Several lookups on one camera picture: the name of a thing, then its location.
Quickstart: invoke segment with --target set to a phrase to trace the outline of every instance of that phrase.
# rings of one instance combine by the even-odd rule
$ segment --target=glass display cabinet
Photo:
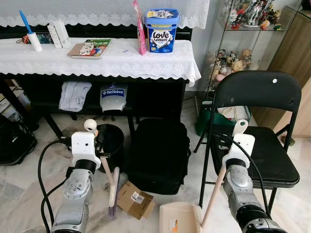
[[[301,0],[219,0],[207,47],[203,77],[206,99],[232,72],[267,70]],[[290,6],[294,11],[286,11]]]

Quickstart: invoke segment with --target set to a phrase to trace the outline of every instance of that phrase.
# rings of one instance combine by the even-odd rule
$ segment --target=black backpack
[[[184,124],[144,119],[132,139],[125,172],[140,190],[173,195],[187,175],[190,140]]]
[[[0,115],[0,165],[20,164],[36,144],[34,134],[24,123]]]

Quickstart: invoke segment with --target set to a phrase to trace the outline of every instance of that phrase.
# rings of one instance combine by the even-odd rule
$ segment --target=black folding chair
[[[217,108],[230,106],[258,106],[283,109],[292,112],[291,121],[276,134],[266,127],[251,127],[245,131],[255,137],[252,159],[257,165],[265,189],[272,189],[269,201],[269,210],[272,209],[278,187],[290,188],[299,182],[299,174],[287,155],[287,149],[293,133],[301,99],[301,87],[296,79],[283,72],[273,71],[241,71],[233,73],[222,80],[216,91],[211,108],[210,121],[205,128],[194,152],[202,144],[207,133],[207,146],[205,151],[204,169],[201,185],[200,203],[202,207],[206,181],[209,149],[213,158],[215,171],[219,174],[222,158],[228,153],[223,150],[224,142],[213,136],[212,132],[232,135],[233,126],[214,125],[214,114]],[[278,136],[287,131],[284,147],[280,144]],[[248,169],[253,179],[254,187],[259,188],[259,178],[251,165]]]

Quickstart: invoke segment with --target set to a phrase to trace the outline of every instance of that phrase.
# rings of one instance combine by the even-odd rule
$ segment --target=wooden stick
[[[210,200],[209,200],[209,203],[208,203],[208,207],[206,209],[203,222],[201,224],[202,228],[204,228],[205,225],[206,225],[208,215],[209,215],[210,210],[212,209],[212,206],[213,206],[213,204],[215,202],[215,199],[216,199],[217,194],[219,192],[220,186],[222,185],[222,182],[223,182],[224,177],[225,177],[225,173],[226,173],[226,167],[223,165],[222,168],[220,169],[217,181],[215,183],[215,187],[214,187],[212,196],[210,197]]]
[[[110,172],[110,168],[108,166],[107,159],[105,157],[101,157],[101,161],[102,161],[102,164],[103,164],[103,167],[105,169],[105,172],[106,172],[106,175],[108,177],[110,185],[111,186],[115,186],[115,182],[113,181],[113,178],[112,178],[112,175],[111,175],[111,172]]]

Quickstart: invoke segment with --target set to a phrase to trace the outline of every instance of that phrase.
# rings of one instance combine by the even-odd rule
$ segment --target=chair backrest
[[[214,108],[257,106],[297,112],[301,86],[290,74],[278,71],[240,71],[217,86]]]

